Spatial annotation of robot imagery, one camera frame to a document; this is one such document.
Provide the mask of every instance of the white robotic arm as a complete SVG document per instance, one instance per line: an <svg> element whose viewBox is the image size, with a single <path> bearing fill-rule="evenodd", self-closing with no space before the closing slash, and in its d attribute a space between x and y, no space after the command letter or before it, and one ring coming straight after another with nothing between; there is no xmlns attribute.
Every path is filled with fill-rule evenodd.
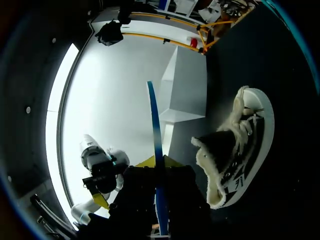
<svg viewBox="0 0 320 240"><path fill-rule="evenodd" d="M105 152L88 134L83 136L80 152L82 164L92 176L83 179L83 183L92 195L101 194L107 201L110 192L120 191L124 184L122 173L130 164L127 154L119 149L110 149ZM79 224L87 225L90 222L89 214L96 212L100 207L92 198L88 202L74 205L71 208L71 215Z"/></svg>

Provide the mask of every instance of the white shoe sole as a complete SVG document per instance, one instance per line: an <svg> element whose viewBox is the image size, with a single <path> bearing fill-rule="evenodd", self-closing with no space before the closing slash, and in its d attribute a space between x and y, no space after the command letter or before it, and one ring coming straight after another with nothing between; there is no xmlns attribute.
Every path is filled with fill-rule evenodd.
<svg viewBox="0 0 320 240"><path fill-rule="evenodd" d="M275 115L271 105L271 102L267 95L256 88L247 88L243 94L244 106L253 110L264 109L264 111L258 112L257 115L264 118L264 133L260 147L260 152L255 160L255 163L245 179L244 185L240 188L233 197L226 202L222 207L228 207L235 204L245 193L251 181L254 179L256 173L260 169L261 165L265 161L268 152L271 148L272 141L275 133Z"/></svg>

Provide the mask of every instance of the white wall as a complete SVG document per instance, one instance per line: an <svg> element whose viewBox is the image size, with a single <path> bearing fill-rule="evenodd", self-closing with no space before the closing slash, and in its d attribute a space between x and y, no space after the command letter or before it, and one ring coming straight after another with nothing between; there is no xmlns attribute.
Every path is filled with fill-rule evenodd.
<svg viewBox="0 0 320 240"><path fill-rule="evenodd" d="M159 84L175 50L156 39L126 36L104 46L92 38L80 59L66 101L62 153L74 203L90 199L82 179L79 143L90 134L104 149L126 151L136 165L154 154L147 81Z"/></svg>

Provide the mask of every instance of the red object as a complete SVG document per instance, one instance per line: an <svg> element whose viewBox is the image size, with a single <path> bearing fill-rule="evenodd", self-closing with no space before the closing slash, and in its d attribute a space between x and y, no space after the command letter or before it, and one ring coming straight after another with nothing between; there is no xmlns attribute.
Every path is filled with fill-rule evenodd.
<svg viewBox="0 0 320 240"><path fill-rule="evenodd" d="M198 45L198 40L196 38L191 38L190 46L196 48Z"/></svg>

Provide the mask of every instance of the yellow frame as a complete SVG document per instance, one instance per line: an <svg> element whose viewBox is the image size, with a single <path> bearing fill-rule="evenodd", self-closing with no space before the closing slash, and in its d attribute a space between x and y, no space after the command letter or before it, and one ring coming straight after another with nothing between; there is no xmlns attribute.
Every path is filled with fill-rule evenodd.
<svg viewBox="0 0 320 240"><path fill-rule="evenodd" d="M217 40L214 40L210 43L207 44L207 41L205 41L205 38L208 40L208 34L209 34L209 28L213 27L215 25L220 25L220 24L232 24L234 23L234 21L219 21L219 22L212 22L212 23L208 23L208 24L204 24L204 25L196 25L196 24L192 24L190 22L187 21L183 21L174 17L168 17L168 16L163 16L163 15L157 15L157 14L152 14L152 13L142 13L142 12L133 12L131 15L133 16L145 16L145 17L154 17L154 18L160 18L160 19L168 19L177 23L181 23L181 24L185 24L188 25L190 27L196 28L197 32L200 36L201 42L203 44L203 54L206 53L209 48L214 45ZM153 39L158 39L158 40L165 40L162 37L157 37L157 36L151 36L151 35L147 35L147 34L138 34L138 33L122 33L123 35L132 35L132 36L140 36L140 37L148 37L148 38L153 38ZM173 41L173 40L169 40L170 43L191 49L193 51L196 52L200 52L200 49L186 45L184 43L181 42L177 42L177 41Z"/></svg>

